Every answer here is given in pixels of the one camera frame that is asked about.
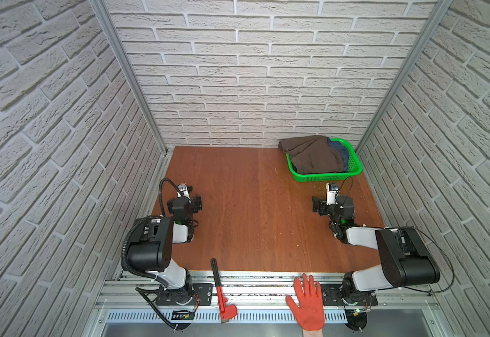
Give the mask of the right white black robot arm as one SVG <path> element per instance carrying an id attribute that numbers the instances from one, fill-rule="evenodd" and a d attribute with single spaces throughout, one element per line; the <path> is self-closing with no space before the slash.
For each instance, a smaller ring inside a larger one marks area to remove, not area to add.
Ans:
<path id="1" fill-rule="evenodd" d="M 345 274 L 341 289 L 344 296 L 370 295 L 440 280 L 439 266 L 415 228 L 359 226 L 354 222 L 353 199 L 337 194 L 326 199 L 313 197 L 312 211 L 329 218 L 329 229 L 343 244 L 378 252 L 378 265 Z"/>

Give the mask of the red gloved hand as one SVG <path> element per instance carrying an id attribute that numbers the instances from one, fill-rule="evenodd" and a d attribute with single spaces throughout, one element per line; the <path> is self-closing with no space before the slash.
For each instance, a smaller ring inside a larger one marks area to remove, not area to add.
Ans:
<path id="1" fill-rule="evenodd" d="M 303 273 L 301 279 L 294 278 L 294 291 L 299 304 L 291 296 L 286 296 L 285 300 L 303 336 L 323 336 L 325 317 L 320 283 L 315 282 L 312 275 Z"/>

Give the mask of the brown trousers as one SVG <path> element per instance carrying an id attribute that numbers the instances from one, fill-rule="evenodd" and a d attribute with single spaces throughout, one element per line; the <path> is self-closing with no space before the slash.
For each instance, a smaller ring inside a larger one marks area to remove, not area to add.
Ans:
<path id="1" fill-rule="evenodd" d="M 326 136 L 280 140 L 279 149 L 288 155 L 295 172 L 302 175 L 343 173 L 339 153 L 329 147 Z"/>

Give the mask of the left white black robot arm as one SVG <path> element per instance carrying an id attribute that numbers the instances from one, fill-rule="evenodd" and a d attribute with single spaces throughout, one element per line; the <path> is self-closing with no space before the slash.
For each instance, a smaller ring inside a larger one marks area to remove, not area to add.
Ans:
<path id="1" fill-rule="evenodd" d="M 159 282 L 164 291 L 176 294 L 185 303 L 193 297 L 188 270 L 172 258 L 174 244 L 194 239 L 198 222 L 194 215 L 202 210 L 199 195 L 182 195 L 167 202 L 169 214 L 137 219 L 122 245 L 122 269 Z"/>

